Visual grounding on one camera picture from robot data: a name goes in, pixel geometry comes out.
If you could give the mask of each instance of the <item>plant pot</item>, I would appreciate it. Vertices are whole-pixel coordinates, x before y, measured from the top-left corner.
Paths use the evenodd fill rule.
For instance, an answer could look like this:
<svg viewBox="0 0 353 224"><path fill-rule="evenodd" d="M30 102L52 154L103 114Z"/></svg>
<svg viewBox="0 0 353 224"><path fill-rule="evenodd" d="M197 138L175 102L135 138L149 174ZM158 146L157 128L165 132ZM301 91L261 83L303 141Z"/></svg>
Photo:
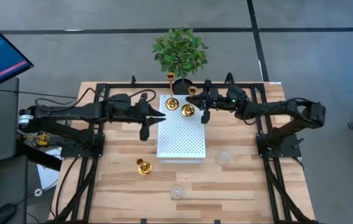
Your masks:
<svg viewBox="0 0 353 224"><path fill-rule="evenodd" d="M189 79L184 79L182 83L182 79L178 79L174 83L172 83L172 90L175 95L189 95L189 87L193 86L193 82Z"/></svg>

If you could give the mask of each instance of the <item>potted plant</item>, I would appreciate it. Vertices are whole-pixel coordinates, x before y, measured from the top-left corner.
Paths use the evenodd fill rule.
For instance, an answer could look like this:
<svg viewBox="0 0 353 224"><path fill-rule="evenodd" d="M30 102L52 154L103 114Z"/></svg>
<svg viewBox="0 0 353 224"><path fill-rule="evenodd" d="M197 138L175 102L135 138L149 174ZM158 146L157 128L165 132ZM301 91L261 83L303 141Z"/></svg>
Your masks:
<svg viewBox="0 0 353 224"><path fill-rule="evenodd" d="M206 49L201 37L193 35L193 29L170 29L163 37L156 39L152 45L156 53L154 60L162 66L162 72L173 72L176 77L182 77L173 83L176 95L188 95L193 83L186 79L188 74L195 75L197 69L204 71L208 63Z"/></svg>

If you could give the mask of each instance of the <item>artificial tree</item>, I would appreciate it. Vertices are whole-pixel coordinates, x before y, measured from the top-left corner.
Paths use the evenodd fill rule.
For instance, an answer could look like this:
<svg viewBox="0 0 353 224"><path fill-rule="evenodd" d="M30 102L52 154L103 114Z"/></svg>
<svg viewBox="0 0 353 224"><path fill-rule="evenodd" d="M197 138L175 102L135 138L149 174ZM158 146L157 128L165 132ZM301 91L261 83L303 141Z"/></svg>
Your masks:
<svg viewBox="0 0 353 224"><path fill-rule="evenodd" d="M208 63L206 49L201 37L194 36L193 29L170 29L152 45L156 52L154 60L162 66L162 72L173 72L182 77L182 85L189 73L196 74L198 68L204 70Z"/></svg>

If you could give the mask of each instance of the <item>computer mouse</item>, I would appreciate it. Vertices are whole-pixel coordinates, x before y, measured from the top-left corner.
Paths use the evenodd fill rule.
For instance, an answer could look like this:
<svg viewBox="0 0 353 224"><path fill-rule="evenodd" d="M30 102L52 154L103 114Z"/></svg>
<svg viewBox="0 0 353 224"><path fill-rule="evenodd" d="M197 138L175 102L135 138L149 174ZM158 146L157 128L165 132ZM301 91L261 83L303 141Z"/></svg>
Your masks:
<svg viewBox="0 0 353 224"><path fill-rule="evenodd" d="M16 205L7 203L0 208L0 224L6 224L16 213Z"/></svg>

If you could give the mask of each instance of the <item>white perforated box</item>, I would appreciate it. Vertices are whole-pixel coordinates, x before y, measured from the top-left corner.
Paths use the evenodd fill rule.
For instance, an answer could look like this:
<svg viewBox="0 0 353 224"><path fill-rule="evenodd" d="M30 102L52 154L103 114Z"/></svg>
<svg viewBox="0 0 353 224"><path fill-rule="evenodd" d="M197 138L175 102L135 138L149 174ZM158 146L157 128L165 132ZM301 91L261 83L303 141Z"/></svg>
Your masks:
<svg viewBox="0 0 353 224"><path fill-rule="evenodd" d="M192 116L182 114L182 106L188 103L187 95L174 96L179 107L169 110L165 102L170 97L160 95L159 108L166 119L158 124L157 157L164 163L201 163L206 158L203 112L195 107Z"/></svg>

